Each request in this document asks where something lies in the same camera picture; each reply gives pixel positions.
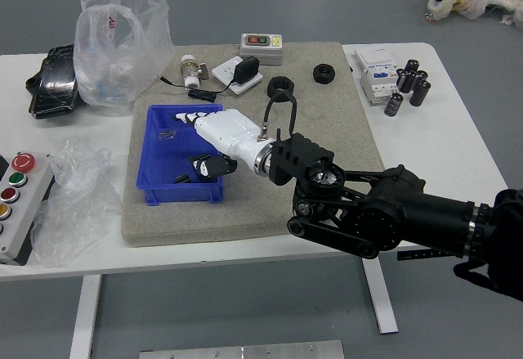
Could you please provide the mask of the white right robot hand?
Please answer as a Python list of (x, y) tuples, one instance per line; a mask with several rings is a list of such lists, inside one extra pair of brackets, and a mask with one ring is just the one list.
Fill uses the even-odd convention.
[(267, 177), (274, 138), (260, 138), (262, 130), (236, 109), (211, 113), (175, 114), (176, 120), (191, 125), (195, 131), (223, 155), (241, 159), (256, 174)]

